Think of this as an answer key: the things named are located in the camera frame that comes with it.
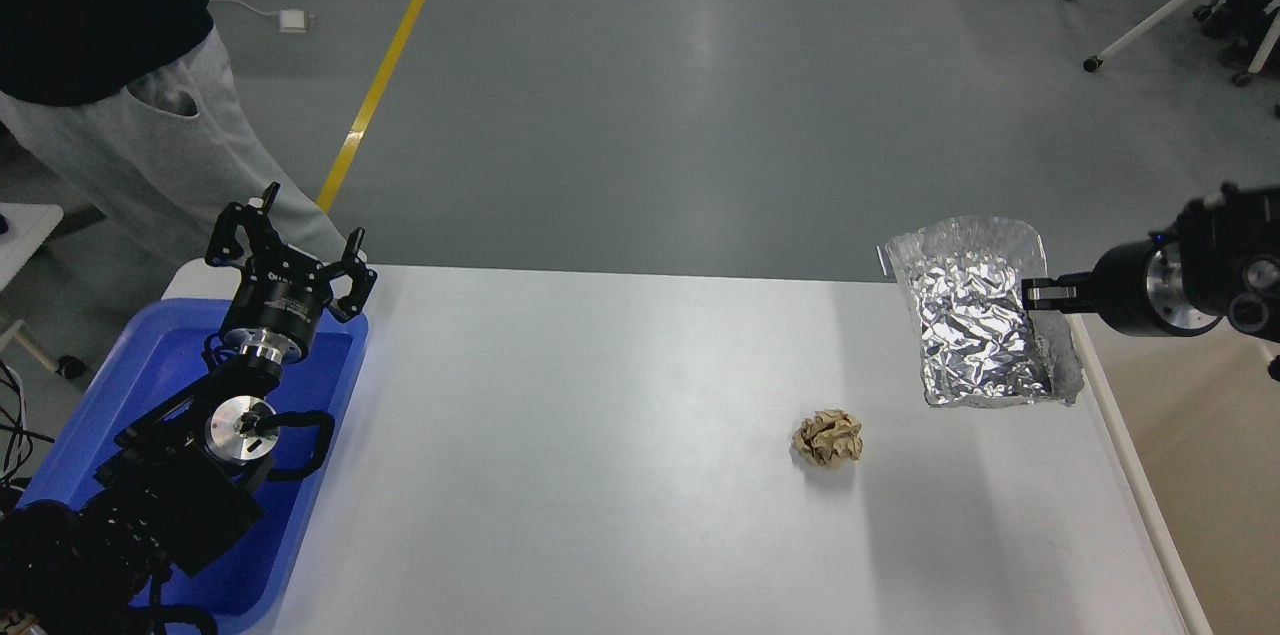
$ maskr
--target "electrical cable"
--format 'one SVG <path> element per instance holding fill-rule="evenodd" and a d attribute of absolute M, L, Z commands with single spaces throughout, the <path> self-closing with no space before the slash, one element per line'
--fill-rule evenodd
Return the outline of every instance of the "electrical cable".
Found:
<path fill-rule="evenodd" d="M 261 12 L 261 10 L 256 9 L 256 6 L 252 6 L 252 5 L 250 5 L 250 3 L 244 3 L 243 0 L 209 0 L 209 1 L 210 3 L 232 3 L 232 5 L 238 5 L 238 6 L 242 6 L 244 10 L 252 12 L 253 15 L 261 15 L 261 17 L 279 17 L 280 15 L 279 10 Z"/>
<path fill-rule="evenodd" d="M 0 489 L 14 489 L 17 488 L 14 480 L 18 471 L 31 461 L 36 452 L 36 440 L 52 443 L 54 439 L 50 435 L 27 429 L 27 394 L 23 390 L 22 376 L 18 375 L 18 371 L 9 367 L 9 364 L 4 360 L 0 360 L 0 374 L 4 375 L 0 379 L 0 384 L 4 384 L 5 388 L 18 397 L 17 417 L 8 408 L 0 406 L 0 415 L 9 421 L 9 425 L 0 424 L 0 431 L 9 433 L 9 442 L 5 444 L 3 472 L 0 472 Z"/>

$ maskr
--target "white table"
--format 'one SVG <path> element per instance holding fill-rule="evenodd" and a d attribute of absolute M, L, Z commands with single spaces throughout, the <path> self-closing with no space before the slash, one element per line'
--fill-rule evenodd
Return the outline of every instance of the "white table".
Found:
<path fill-rule="evenodd" d="M 0 233 L 0 291 L 9 285 L 22 266 L 36 255 L 37 248 L 52 233 L 63 219 L 63 207 L 56 205 L 28 205 L 0 202 L 0 215 L 9 224 L 6 233 Z M 29 334 L 29 328 L 22 320 L 5 323 L 0 319 L 0 351 L 10 341 L 17 341 L 32 357 L 36 357 L 50 373 L 61 374 L 68 357 L 55 358 Z"/>
<path fill-rule="evenodd" d="M 1087 341 L 1074 407 L 938 411 L 893 285 L 378 270 L 324 488 L 252 632 L 1207 631 Z M 192 262 L 165 297 L 234 283 Z M 865 424 L 836 472 L 790 449 L 828 407 Z"/>
<path fill-rule="evenodd" d="M 9 232 L 0 233 L 0 291 L 4 291 L 58 227 L 63 207 L 0 202 L 0 215 L 9 221 Z"/>

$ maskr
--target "gray floor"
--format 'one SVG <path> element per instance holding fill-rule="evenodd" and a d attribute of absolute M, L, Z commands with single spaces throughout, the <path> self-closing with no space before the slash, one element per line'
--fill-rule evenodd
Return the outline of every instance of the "gray floor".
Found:
<path fill-rule="evenodd" d="M 214 5 L 250 119 L 316 193 L 408 0 L 246 1 L 317 17 Z M 1220 181 L 1280 181 L 1277 82 L 1231 87 L 1189 17 L 1080 69 L 1164 1 L 428 0 L 334 219 L 379 262 L 876 280 L 892 234 L 1005 215 L 1087 269 Z M 4 140 L 0 174 L 0 201 L 76 202 Z M 169 275 L 106 221 L 0 307 L 99 364 Z M 54 433 L 76 393 L 28 380 Z"/>

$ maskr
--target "yellow floor line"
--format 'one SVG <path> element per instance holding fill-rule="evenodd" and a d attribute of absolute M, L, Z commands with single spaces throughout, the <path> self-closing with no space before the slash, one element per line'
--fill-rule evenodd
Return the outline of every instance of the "yellow floor line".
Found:
<path fill-rule="evenodd" d="M 369 122 L 374 119 L 378 104 L 387 91 L 387 83 L 390 82 L 399 56 L 404 51 L 404 44 L 408 42 L 408 35 L 413 32 L 413 24 L 422 10 L 424 1 L 408 1 L 404 15 L 401 17 L 401 24 L 396 28 L 392 44 L 387 49 L 387 55 L 383 56 L 383 64 L 378 67 L 378 74 L 374 76 L 374 82 L 369 86 L 369 93 L 365 93 L 365 102 L 361 102 L 360 111 L 356 114 L 356 122 L 351 124 L 351 132 L 347 133 L 347 140 L 342 143 L 338 157 L 335 157 L 333 166 L 329 169 L 329 177 L 325 178 L 324 187 L 320 188 L 320 197 L 316 197 L 316 205 L 325 213 L 329 213 L 329 207 L 333 207 L 333 198 L 338 197 L 338 189 L 342 188 L 343 181 L 347 179 L 351 163 L 356 159 L 356 151 L 360 149 L 361 140 L 365 140 Z"/>

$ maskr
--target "crumpled aluminum foil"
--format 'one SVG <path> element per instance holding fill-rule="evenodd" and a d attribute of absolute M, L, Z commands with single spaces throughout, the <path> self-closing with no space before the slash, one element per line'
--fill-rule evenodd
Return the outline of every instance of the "crumpled aluminum foil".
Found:
<path fill-rule="evenodd" d="M 1023 278 L 1046 274 L 1036 230 L 956 216 L 884 246 L 920 328 L 924 399 L 934 407 L 1075 402 L 1084 385 L 1061 312 L 1028 312 Z"/>

